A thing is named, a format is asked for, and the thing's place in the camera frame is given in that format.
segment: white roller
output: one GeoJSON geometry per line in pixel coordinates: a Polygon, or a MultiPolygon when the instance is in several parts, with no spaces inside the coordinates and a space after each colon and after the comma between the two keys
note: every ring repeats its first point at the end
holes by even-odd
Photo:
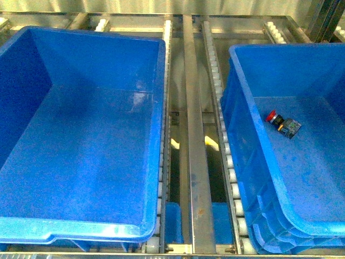
{"type": "Polygon", "coordinates": [[[157,199],[157,214],[161,214],[162,211],[162,199],[157,199]]]}
{"type": "Polygon", "coordinates": [[[214,79],[214,80],[219,80],[219,79],[220,79],[219,73],[214,72],[214,73],[212,73],[212,75],[213,75],[213,79],[214,79]]]}
{"type": "Polygon", "coordinates": [[[218,73],[218,67],[217,66],[212,67],[212,73],[218,73]]]}
{"type": "Polygon", "coordinates": [[[234,199],[240,199],[239,189],[238,189],[238,184],[237,183],[232,183],[231,184],[231,190],[232,190],[232,197],[234,199]]]}
{"type": "Polygon", "coordinates": [[[158,254],[159,252],[160,252],[160,238],[157,236],[153,236],[146,242],[146,253],[158,254]]]}
{"type": "Polygon", "coordinates": [[[160,229],[161,229],[161,217],[157,217],[156,219],[156,228],[155,228],[155,235],[158,235],[160,233],[160,229]]]}
{"type": "Polygon", "coordinates": [[[220,119],[221,121],[223,121],[223,120],[224,120],[224,117],[223,117],[223,112],[222,112],[222,111],[220,111],[220,112],[219,112],[219,119],[220,119]]]}
{"type": "Polygon", "coordinates": [[[226,155],[230,155],[231,154],[231,151],[230,151],[230,145],[229,143],[224,143],[224,146],[225,146],[225,154],[226,155]]]}
{"type": "Polygon", "coordinates": [[[95,31],[104,31],[106,27],[107,20],[100,19],[95,31]]]}
{"type": "Polygon", "coordinates": [[[161,140],[161,153],[163,154],[163,151],[164,151],[164,141],[161,140]]]}
{"type": "Polygon", "coordinates": [[[225,122],[221,121],[220,127],[221,127],[222,131],[226,131],[225,122]]]}
{"type": "Polygon", "coordinates": [[[228,168],[233,168],[233,161],[231,155],[226,156],[226,165],[228,168]]]}
{"type": "Polygon", "coordinates": [[[160,167],[162,167],[163,166],[163,154],[161,153],[161,155],[160,155],[160,167]]]}
{"type": "Polygon", "coordinates": [[[235,169],[229,168],[228,172],[229,172],[230,182],[237,182],[237,177],[236,177],[235,169]]]}
{"type": "Polygon", "coordinates": [[[275,34],[273,34],[273,37],[275,39],[279,39],[279,38],[281,38],[281,34],[280,33],[275,33],[275,34]]]}
{"type": "Polygon", "coordinates": [[[222,94],[223,89],[220,86],[215,87],[216,94],[222,94]]]}
{"type": "Polygon", "coordinates": [[[160,167],[160,178],[159,181],[161,182],[163,179],[163,167],[160,167]]]}
{"type": "Polygon", "coordinates": [[[242,205],[241,200],[234,200],[233,203],[235,206],[236,216],[244,216],[243,205],[242,205]]]}
{"type": "Polygon", "coordinates": [[[227,138],[227,133],[223,134],[223,141],[224,142],[229,142],[229,139],[227,138]]]}
{"type": "Polygon", "coordinates": [[[244,217],[238,217],[237,218],[237,226],[240,236],[247,236],[248,235],[248,228],[247,223],[244,217]]]}
{"type": "Polygon", "coordinates": [[[220,88],[222,88],[222,81],[221,81],[220,79],[214,80],[214,83],[215,83],[215,87],[220,87],[220,88]]]}
{"type": "Polygon", "coordinates": [[[250,241],[249,238],[241,239],[241,243],[242,243],[243,253],[245,255],[256,255],[257,254],[257,252],[256,252],[255,248],[253,247],[252,242],[250,241]]]}
{"type": "Polygon", "coordinates": [[[162,189],[163,189],[163,183],[158,183],[158,197],[162,197],[162,189]]]}
{"type": "Polygon", "coordinates": [[[280,44],[284,44],[286,43],[284,38],[283,37],[280,37],[278,40],[277,40],[277,43],[280,43],[280,44]]]}

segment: metal rod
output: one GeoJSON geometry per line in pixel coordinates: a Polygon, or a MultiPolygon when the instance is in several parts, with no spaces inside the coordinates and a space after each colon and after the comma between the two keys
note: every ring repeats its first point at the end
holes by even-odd
{"type": "Polygon", "coordinates": [[[183,15],[193,253],[216,252],[192,15],[183,15]]]}
{"type": "MultiPolygon", "coordinates": [[[[229,208],[229,215],[230,215],[230,219],[231,219],[231,223],[232,223],[232,227],[233,227],[232,231],[233,231],[233,236],[234,236],[235,249],[236,249],[237,254],[242,254],[238,225],[237,225],[236,214],[235,214],[235,208],[234,208],[234,204],[233,204],[233,196],[232,196],[232,192],[231,192],[231,182],[230,182],[229,176],[227,175],[228,169],[227,169],[226,155],[225,155],[225,149],[224,149],[224,143],[223,143],[223,133],[222,133],[222,128],[220,126],[218,101],[217,101],[217,95],[216,95],[216,89],[215,89],[215,80],[213,79],[213,76],[212,76],[212,67],[211,67],[211,63],[210,63],[210,55],[209,55],[209,49],[208,49],[208,43],[207,43],[207,37],[206,37],[206,28],[205,28],[206,23],[209,24],[209,22],[204,22],[202,24],[202,28],[203,28],[205,51],[206,51],[206,56],[207,56],[207,61],[208,61],[209,75],[211,78],[211,90],[212,90],[211,91],[211,93],[212,93],[211,99],[212,99],[212,105],[213,105],[213,114],[214,114],[214,119],[216,122],[218,140],[220,143],[220,145],[219,145],[220,153],[222,156],[222,164],[223,164],[222,170],[223,170],[224,186],[225,186],[225,190],[226,190],[226,196],[227,196],[226,198],[227,198],[227,203],[228,203],[228,208],[229,208]]],[[[214,48],[213,51],[215,52],[215,56],[216,56],[218,73],[221,74],[216,49],[214,48]]],[[[224,89],[224,84],[223,84],[221,77],[219,77],[219,81],[220,81],[220,87],[222,89],[224,89]]]]}
{"type": "Polygon", "coordinates": [[[88,26],[88,13],[79,13],[73,22],[69,25],[70,30],[84,29],[88,26]]]}

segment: blue bin bottom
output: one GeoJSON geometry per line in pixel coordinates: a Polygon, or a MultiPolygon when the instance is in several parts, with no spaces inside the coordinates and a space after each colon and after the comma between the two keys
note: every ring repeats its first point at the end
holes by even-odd
{"type": "Polygon", "coordinates": [[[142,224],[152,105],[151,93],[52,86],[0,171],[0,217],[142,224]]]}
{"type": "Polygon", "coordinates": [[[295,212],[309,222],[345,221],[345,210],[339,209],[345,204],[345,125],[339,115],[323,97],[256,97],[255,102],[263,121],[275,109],[302,124],[290,140],[264,122],[295,212]]]}
{"type": "Polygon", "coordinates": [[[183,244],[181,209],[174,202],[165,206],[165,243],[183,244]]]}
{"type": "Polygon", "coordinates": [[[227,203],[212,203],[216,244],[233,244],[232,224],[227,203]]]}
{"type": "MultiPolygon", "coordinates": [[[[0,251],[13,251],[11,246],[13,245],[0,244],[0,251]]],[[[15,244],[15,251],[71,251],[66,249],[76,249],[76,251],[89,252],[91,249],[123,249],[124,252],[128,252],[140,246],[140,243],[73,241],[64,239],[56,240],[51,244],[15,244]]]]}
{"type": "MultiPolygon", "coordinates": [[[[256,97],[255,101],[263,121],[275,109],[285,119],[302,124],[290,140],[264,122],[295,212],[311,222],[343,221],[344,212],[338,207],[345,200],[341,177],[345,127],[338,114],[323,97],[256,97]]],[[[308,235],[294,228],[275,199],[261,196],[260,214],[251,219],[250,238],[258,253],[296,254],[343,246],[341,238],[308,235]]]]}

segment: blue plastic bin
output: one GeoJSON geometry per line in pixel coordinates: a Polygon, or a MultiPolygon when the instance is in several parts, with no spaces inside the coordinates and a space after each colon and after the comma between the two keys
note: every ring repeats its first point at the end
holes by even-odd
{"type": "Polygon", "coordinates": [[[341,247],[345,237],[345,44],[230,48],[221,101],[259,253],[341,247]],[[265,118],[302,124],[285,138],[265,118]]]}
{"type": "Polygon", "coordinates": [[[165,243],[183,244],[181,208],[175,202],[165,204],[165,243]]]}
{"type": "Polygon", "coordinates": [[[216,244],[233,244],[232,224],[227,203],[213,202],[212,212],[216,244]]]}
{"type": "Polygon", "coordinates": [[[155,229],[165,44],[27,27],[0,48],[0,243],[155,229]]]}

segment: metal frame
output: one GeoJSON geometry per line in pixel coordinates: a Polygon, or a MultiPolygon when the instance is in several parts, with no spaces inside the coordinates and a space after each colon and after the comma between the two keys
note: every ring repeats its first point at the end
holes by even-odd
{"type": "Polygon", "coordinates": [[[183,15],[184,66],[187,94],[188,160],[192,251],[215,254],[216,242],[209,171],[204,141],[192,15],[183,15]]]}
{"type": "Polygon", "coordinates": [[[313,0],[305,20],[306,35],[313,42],[329,42],[344,10],[342,0],[313,0]]]}
{"type": "MultiPolygon", "coordinates": [[[[208,165],[206,162],[204,132],[203,132],[203,111],[201,109],[200,90],[198,85],[199,71],[197,68],[197,52],[195,39],[203,38],[204,44],[207,43],[205,37],[205,21],[209,22],[210,33],[213,39],[258,39],[269,40],[269,36],[264,30],[264,24],[274,22],[277,28],[283,32],[287,42],[292,43],[309,43],[310,39],[304,34],[303,30],[296,25],[294,20],[288,16],[201,16],[201,15],[166,15],[166,14],[109,14],[109,13],[33,13],[33,12],[0,12],[0,17],[7,18],[10,27],[19,28],[23,25],[38,25],[39,21],[46,21],[45,26],[54,26],[58,28],[69,29],[89,29],[94,30],[101,18],[107,19],[110,26],[110,32],[119,32],[127,35],[141,35],[151,37],[162,37],[173,44],[173,38],[182,38],[184,45],[184,71],[186,88],[182,88],[182,95],[185,98],[185,105],[180,112],[180,156],[181,158],[181,207],[183,214],[183,235],[186,244],[164,244],[164,216],[161,217],[161,241],[160,254],[147,254],[145,246],[136,253],[117,253],[114,250],[103,250],[109,253],[75,253],[67,251],[57,253],[54,251],[44,252],[7,252],[1,253],[0,259],[3,258],[99,258],[99,257],[128,257],[131,258],[172,258],[181,257],[191,258],[192,256],[203,256],[209,258],[215,257],[233,257],[233,258],[322,258],[324,256],[283,256],[283,255],[241,255],[241,237],[237,229],[236,215],[231,193],[231,182],[227,175],[227,153],[225,143],[219,137],[219,145],[223,161],[224,185],[227,193],[229,212],[234,230],[234,246],[215,244],[213,225],[212,225],[212,207],[210,196],[210,183],[208,177],[208,165]],[[171,21],[174,28],[169,28],[167,24],[171,21]]],[[[209,58],[207,47],[205,48],[206,56],[209,58]]],[[[170,116],[169,108],[173,99],[169,93],[169,71],[170,71],[170,49],[167,49],[167,63],[165,71],[166,85],[166,108],[167,113],[164,119],[164,152],[163,152],[163,176],[169,179],[169,141],[170,141],[170,116]]],[[[219,67],[219,74],[222,67],[216,57],[219,67]]],[[[217,133],[222,134],[221,116],[218,108],[219,96],[215,89],[215,81],[212,78],[212,67],[208,63],[208,74],[211,82],[211,93],[214,122],[217,126],[217,133]]],[[[163,186],[163,193],[167,195],[167,188],[163,186]]]]}

